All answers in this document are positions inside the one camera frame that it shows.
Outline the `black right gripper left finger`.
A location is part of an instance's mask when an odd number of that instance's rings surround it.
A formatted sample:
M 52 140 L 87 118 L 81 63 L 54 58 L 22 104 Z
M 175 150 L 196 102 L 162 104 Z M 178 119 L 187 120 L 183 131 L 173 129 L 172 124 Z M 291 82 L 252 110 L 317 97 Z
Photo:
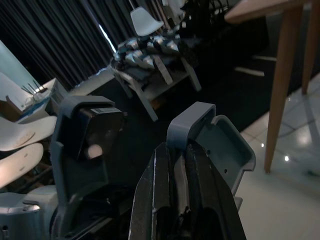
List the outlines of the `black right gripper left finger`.
M 134 193 L 130 240 L 189 240 L 191 208 L 185 158 L 161 143 Z

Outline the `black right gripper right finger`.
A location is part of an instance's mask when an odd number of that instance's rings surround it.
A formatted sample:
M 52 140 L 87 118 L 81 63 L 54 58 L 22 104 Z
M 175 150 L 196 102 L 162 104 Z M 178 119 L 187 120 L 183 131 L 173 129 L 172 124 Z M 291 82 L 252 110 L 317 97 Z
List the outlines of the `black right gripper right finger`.
M 190 143 L 186 148 L 185 170 L 191 211 L 191 239 L 245 240 L 233 194 L 198 143 Z

